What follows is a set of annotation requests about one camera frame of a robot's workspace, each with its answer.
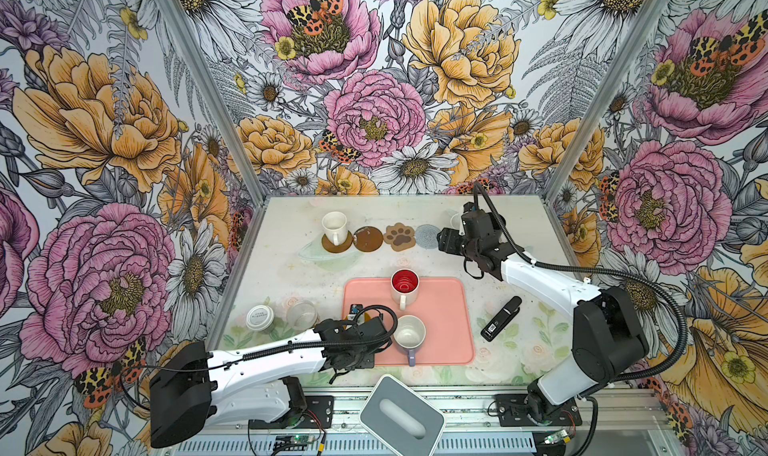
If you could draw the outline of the grey woven round coaster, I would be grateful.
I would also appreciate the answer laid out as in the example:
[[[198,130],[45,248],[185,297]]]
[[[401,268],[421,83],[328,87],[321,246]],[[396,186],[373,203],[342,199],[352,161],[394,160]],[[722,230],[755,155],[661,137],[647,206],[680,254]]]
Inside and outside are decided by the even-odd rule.
[[[416,228],[414,240],[416,245],[427,250],[438,248],[438,235],[440,229],[437,226],[424,224]]]

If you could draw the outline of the paw shaped cork coaster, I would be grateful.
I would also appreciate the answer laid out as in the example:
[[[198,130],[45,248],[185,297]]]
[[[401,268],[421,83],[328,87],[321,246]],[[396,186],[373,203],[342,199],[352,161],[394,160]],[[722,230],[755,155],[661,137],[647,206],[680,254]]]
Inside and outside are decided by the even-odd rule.
[[[396,223],[386,228],[383,242],[394,252],[409,250],[416,245],[415,230],[403,223]]]

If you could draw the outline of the dark brown round coaster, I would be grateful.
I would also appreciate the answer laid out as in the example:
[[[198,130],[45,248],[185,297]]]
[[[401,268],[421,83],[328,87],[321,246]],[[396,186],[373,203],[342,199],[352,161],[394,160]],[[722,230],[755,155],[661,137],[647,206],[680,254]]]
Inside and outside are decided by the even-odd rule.
[[[322,248],[331,254],[340,254],[346,252],[354,244],[354,237],[351,232],[347,233],[346,239],[340,245],[334,245],[326,235],[321,238]]]

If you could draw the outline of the glossy brown round coaster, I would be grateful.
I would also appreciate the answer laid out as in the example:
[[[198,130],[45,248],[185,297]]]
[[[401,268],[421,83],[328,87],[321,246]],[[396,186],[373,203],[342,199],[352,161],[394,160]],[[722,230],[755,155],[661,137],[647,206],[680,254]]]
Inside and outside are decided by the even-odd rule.
[[[360,252],[372,253],[382,246],[383,234],[376,227],[365,226],[354,233],[353,244]]]

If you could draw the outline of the white mug off tray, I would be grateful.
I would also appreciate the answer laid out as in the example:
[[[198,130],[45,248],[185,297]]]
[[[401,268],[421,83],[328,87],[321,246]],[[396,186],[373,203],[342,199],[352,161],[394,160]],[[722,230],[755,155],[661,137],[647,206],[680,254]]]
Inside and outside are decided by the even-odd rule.
[[[333,246],[341,246],[347,239],[348,219],[346,215],[339,211],[332,211],[323,216],[321,226],[324,236]]]

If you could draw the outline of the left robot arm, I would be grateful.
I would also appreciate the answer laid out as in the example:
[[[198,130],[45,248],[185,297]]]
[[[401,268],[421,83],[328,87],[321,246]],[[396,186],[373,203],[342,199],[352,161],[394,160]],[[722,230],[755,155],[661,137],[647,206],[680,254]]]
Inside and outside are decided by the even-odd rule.
[[[283,423],[306,408],[300,376],[330,371],[339,377],[373,368],[397,327],[391,308],[370,305],[352,319],[326,319],[248,349],[209,351],[202,342],[191,343],[153,369],[150,446],[175,446],[212,425]]]

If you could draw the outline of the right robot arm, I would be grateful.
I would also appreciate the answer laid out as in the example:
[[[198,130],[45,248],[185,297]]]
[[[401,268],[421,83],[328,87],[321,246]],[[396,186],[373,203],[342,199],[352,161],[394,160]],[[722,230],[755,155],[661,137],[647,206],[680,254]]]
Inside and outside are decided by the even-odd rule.
[[[569,356],[527,387],[525,414],[533,422],[545,424],[571,400],[587,398],[612,383],[660,374],[684,355],[689,337],[686,317],[660,284],[618,270],[536,259],[514,241],[483,185],[474,184],[472,198],[464,206],[461,229],[438,233],[439,250],[475,264],[482,276],[527,291],[571,320]],[[630,369],[650,350],[639,314],[626,290],[602,289],[589,281],[591,275],[635,282],[668,306],[677,340],[662,362],[642,371]]]

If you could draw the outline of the glass jar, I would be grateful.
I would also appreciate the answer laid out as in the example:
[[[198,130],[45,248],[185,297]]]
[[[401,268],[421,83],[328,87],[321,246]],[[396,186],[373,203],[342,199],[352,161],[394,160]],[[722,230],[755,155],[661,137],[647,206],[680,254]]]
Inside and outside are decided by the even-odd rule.
[[[286,323],[297,332],[313,328],[318,322],[318,312],[311,302],[299,302],[291,306],[286,313]]]

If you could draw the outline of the pink tray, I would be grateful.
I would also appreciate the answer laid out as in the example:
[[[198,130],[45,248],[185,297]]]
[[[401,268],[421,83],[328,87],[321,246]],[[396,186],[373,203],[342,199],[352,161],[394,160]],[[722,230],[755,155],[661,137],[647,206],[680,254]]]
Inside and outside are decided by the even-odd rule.
[[[415,354],[423,366],[458,366],[473,361],[475,346],[462,283],[456,278],[424,278],[417,299],[401,310],[386,278],[353,279],[344,287],[342,315],[354,305],[384,305],[399,317],[413,315],[426,327],[426,339]]]

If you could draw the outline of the red inside white mug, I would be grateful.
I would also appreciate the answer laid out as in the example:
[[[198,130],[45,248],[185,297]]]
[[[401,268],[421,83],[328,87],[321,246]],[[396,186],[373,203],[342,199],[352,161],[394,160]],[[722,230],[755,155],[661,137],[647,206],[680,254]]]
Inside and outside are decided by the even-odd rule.
[[[392,275],[391,297],[400,311],[405,311],[418,298],[419,285],[419,276],[412,270],[399,269]]]

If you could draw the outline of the jar lid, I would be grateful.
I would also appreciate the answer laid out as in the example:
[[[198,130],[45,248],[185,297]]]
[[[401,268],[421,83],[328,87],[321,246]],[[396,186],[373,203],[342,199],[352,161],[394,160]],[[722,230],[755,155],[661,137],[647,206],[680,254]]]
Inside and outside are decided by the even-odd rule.
[[[270,332],[275,320],[274,310],[269,305],[253,306],[246,314],[245,324],[254,332]]]

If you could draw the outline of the grey white box device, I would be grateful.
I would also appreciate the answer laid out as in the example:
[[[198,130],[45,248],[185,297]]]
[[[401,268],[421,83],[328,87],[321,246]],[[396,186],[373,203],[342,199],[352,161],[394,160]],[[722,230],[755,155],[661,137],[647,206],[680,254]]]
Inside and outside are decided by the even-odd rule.
[[[445,428],[442,412],[393,376],[382,376],[359,413],[360,424],[396,455],[433,455]]]

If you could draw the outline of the green circuit board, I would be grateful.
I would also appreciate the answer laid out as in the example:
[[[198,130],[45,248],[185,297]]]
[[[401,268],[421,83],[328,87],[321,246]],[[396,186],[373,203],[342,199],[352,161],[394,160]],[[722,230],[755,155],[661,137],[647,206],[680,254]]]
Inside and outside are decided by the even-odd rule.
[[[277,455],[284,451],[305,451],[313,442],[313,439],[304,435],[277,437],[273,445],[272,454]]]

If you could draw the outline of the right small circuit board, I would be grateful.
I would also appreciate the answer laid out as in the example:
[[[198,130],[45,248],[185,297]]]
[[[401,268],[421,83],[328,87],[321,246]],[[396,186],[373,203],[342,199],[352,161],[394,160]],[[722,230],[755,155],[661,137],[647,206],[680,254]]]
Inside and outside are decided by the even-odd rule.
[[[570,434],[568,430],[561,429],[557,432],[548,434],[544,437],[542,440],[542,443],[545,445],[557,445],[557,444],[567,444],[571,440]]]

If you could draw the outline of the purple handled white mug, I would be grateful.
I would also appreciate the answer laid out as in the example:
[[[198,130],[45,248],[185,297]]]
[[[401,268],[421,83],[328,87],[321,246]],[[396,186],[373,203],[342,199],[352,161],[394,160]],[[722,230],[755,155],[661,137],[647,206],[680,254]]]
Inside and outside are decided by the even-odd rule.
[[[398,319],[393,340],[398,350],[405,355],[409,367],[416,365],[416,353],[424,344],[426,336],[426,326],[418,317],[404,315]]]

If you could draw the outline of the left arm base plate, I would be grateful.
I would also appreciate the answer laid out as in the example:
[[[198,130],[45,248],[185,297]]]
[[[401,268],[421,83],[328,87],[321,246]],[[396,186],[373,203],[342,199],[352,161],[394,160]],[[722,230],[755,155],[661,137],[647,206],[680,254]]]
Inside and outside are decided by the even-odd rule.
[[[333,396],[308,396],[304,403],[291,406],[288,412],[273,422],[251,419],[252,430],[329,429],[332,425],[335,399]]]

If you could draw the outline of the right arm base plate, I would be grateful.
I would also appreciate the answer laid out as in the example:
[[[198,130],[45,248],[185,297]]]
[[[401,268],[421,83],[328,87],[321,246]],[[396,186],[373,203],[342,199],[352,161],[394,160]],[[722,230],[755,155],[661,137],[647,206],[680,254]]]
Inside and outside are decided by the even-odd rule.
[[[501,393],[494,396],[488,413],[501,427],[578,427],[583,424],[575,398],[552,405],[535,394]]]

